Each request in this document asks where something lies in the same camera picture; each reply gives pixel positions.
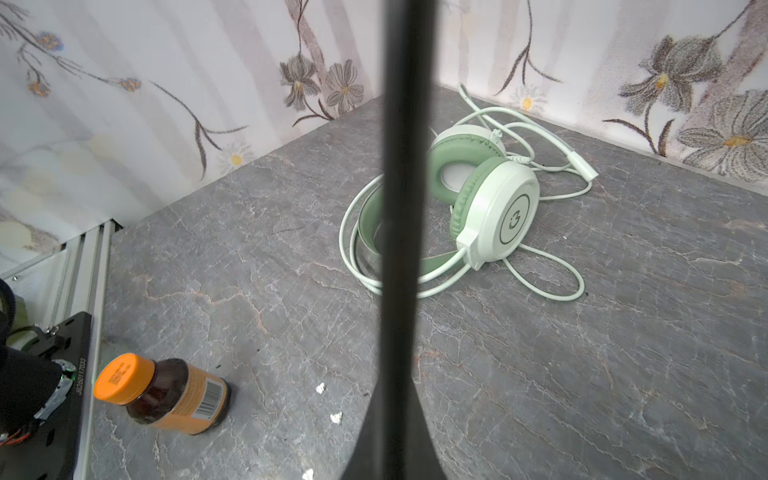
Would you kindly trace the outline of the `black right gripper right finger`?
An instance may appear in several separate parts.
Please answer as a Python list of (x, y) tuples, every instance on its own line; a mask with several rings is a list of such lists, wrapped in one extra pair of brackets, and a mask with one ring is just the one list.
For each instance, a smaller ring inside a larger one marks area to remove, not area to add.
[(415, 384), (410, 384), (410, 478), (446, 480), (435, 451)]

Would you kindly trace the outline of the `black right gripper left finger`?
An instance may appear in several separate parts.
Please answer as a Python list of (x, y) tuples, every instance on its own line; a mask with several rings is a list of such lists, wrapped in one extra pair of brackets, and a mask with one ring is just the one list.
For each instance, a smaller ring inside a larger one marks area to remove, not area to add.
[(371, 395), (355, 447), (341, 480), (374, 480), (378, 478), (376, 462), (377, 428), (381, 410), (381, 388), (376, 384)]

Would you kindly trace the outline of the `black wired headphones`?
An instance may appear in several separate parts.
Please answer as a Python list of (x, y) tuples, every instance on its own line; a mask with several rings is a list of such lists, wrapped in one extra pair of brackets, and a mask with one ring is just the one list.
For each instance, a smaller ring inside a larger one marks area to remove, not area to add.
[(407, 414), (422, 242), (436, 4), (386, 4), (383, 296), (375, 472), (403, 479), (407, 472)]

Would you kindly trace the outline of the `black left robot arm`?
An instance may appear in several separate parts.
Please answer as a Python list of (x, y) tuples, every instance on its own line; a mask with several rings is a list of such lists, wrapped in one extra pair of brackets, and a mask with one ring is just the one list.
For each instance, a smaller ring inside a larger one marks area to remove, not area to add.
[(64, 402), (74, 384), (75, 367), (66, 360), (35, 356), (11, 348), (9, 337), (33, 331), (42, 340), (47, 334), (37, 326), (13, 328), (16, 297), (1, 283), (1, 444), (28, 440), (39, 425)]

